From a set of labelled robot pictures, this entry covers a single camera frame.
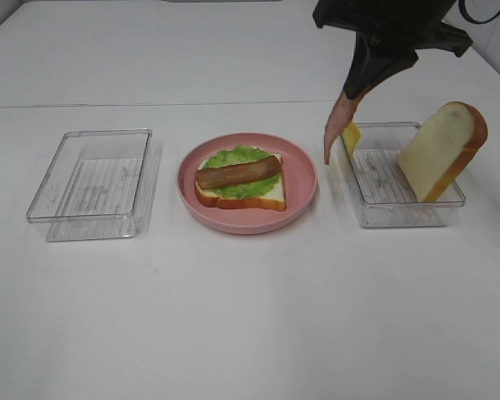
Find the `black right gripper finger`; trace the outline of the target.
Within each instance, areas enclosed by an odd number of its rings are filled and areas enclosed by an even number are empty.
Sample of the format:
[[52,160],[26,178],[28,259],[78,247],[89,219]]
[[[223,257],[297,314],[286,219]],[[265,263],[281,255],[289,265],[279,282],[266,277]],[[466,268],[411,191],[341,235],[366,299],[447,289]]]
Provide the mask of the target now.
[[417,60],[418,55],[409,44],[357,32],[343,91],[349,100],[360,100],[379,83],[411,68]]

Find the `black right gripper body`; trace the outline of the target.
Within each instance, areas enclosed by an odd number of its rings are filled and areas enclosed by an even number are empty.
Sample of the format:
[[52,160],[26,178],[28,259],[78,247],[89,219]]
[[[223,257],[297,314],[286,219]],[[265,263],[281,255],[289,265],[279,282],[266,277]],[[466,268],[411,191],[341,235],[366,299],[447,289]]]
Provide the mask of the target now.
[[318,28],[356,31],[372,44],[436,48],[461,57],[473,40],[464,30],[443,22],[453,4],[438,0],[328,0],[317,3],[312,17]]

